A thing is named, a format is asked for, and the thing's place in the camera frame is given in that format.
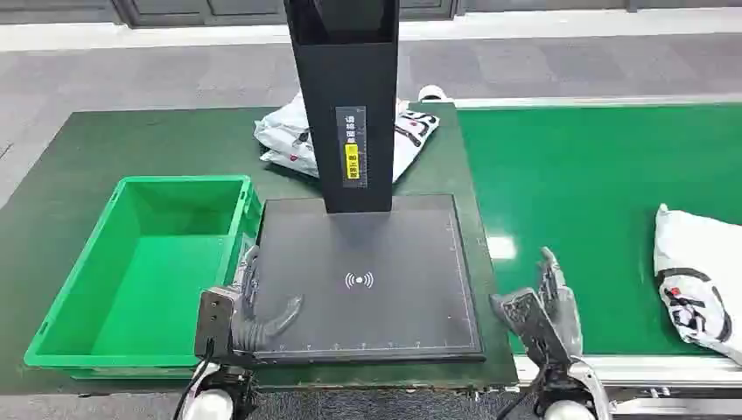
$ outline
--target black column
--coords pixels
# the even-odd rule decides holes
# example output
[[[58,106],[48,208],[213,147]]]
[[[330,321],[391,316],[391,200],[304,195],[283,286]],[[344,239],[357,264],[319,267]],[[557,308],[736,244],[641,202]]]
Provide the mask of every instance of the black column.
[[[389,211],[399,0],[284,0],[328,213]]]

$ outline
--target robotic hand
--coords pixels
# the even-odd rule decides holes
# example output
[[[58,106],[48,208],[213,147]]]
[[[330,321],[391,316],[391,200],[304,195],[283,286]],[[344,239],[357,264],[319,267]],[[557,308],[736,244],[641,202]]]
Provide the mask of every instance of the robotic hand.
[[[201,293],[194,352],[203,361],[173,420],[244,420],[256,409],[253,353],[289,327],[304,301],[293,297],[278,317],[256,319],[257,261],[258,247],[253,246],[241,258],[232,284]]]
[[[575,295],[554,254],[542,248],[542,256],[538,291],[525,288],[490,296],[494,313],[518,336],[526,355],[540,369],[531,386],[537,395],[534,412],[545,420],[610,420],[606,390],[583,360]],[[524,397],[497,418],[505,418]]]

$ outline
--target black scanning platform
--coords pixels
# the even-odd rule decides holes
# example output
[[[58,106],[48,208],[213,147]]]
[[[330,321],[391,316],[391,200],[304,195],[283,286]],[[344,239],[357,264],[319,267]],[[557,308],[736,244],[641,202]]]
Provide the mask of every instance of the black scanning platform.
[[[266,202],[255,315],[303,295],[261,362],[483,361],[451,195],[397,196],[391,212]]]

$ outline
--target black cable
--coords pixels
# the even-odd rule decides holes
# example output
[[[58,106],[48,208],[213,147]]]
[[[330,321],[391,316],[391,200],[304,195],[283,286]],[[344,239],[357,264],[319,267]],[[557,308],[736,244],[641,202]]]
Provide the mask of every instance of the black cable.
[[[545,375],[546,364],[544,363],[543,366],[541,366],[541,369],[539,369],[538,374],[535,376],[534,380],[531,381],[530,389],[528,390],[528,392],[520,393],[513,401],[509,402],[504,409],[497,413],[497,417],[495,417],[494,420],[505,420],[505,417],[510,414],[510,411],[513,411],[515,407],[519,406],[523,402],[523,400],[526,399],[527,396],[537,393],[543,385],[543,377]]]
[[[178,400],[178,405],[175,406],[175,413],[172,415],[172,420],[179,420],[180,419],[180,411],[183,409],[183,404],[186,402],[186,398],[188,397],[188,392],[191,391],[191,387],[196,384],[196,382],[201,378],[201,376],[204,375],[204,373],[207,371],[207,367],[209,364],[209,361],[211,361],[211,356],[214,354],[214,339],[208,339],[206,342],[206,354],[204,355],[204,361],[201,364],[201,368],[199,371],[191,378],[191,381],[188,382],[188,386],[185,387],[185,391],[183,391],[183,394],[180,395],[180,399]]]

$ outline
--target white plastic package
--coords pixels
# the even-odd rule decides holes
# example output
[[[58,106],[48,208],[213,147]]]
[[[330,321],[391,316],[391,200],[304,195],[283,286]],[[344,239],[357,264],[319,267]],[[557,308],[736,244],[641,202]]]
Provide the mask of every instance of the white plastic package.
[[[654,273],[683,341],[742,365],[742,227],[662,204],[656,215]]]
[[[393,182],[412,165],[440,125],[434,115],[407,110],[408,104],[406,101],[396,104]],[[270,149],[260,157],[262,161],[319,177],[301,93],[289,104],[256,121],[255,138]]]

